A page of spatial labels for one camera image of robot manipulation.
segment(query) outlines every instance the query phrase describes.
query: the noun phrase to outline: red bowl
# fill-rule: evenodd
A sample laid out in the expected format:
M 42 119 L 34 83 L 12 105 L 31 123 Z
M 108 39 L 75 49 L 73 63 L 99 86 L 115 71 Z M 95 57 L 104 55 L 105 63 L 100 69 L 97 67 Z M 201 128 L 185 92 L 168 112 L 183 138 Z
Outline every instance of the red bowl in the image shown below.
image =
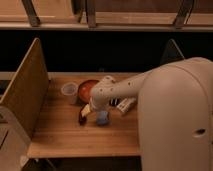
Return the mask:
M 90 90 L 97 84 L 98 80 L 86 80 L 79 85 L 78 97 L 84 103 L 89 103 L 90 100 Z

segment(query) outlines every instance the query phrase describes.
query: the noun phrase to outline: blue sponge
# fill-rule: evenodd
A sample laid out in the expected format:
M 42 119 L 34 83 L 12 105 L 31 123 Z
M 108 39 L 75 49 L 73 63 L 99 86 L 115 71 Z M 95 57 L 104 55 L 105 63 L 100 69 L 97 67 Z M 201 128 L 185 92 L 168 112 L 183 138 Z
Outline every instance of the blue sponge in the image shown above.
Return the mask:
M 108 111 L 97 112 L 97 119 L 96 119 L 97 125 L 107 125 L 109 123 L 108 114 L 109 114 Z

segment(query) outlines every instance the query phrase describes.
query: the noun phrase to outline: wooden table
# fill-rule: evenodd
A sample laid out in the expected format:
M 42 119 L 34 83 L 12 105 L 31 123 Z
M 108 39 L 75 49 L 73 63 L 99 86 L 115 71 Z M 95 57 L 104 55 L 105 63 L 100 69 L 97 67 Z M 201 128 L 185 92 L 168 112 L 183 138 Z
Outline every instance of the wooden table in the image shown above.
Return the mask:
M 135 74 L 113 75 L 117 81 Z M 53 78 L 37 121 L 29 146 L 30 158 L 139 156 L 137 106 L 125 116 L 110 109 L 110 123 L 96 125 L 96 115 L 88 116 L 87 123 L 78 123 L 83 105 L 69 105 L 61 94 L 63 84 L 77 84 L 103 75 L 73 75 Z

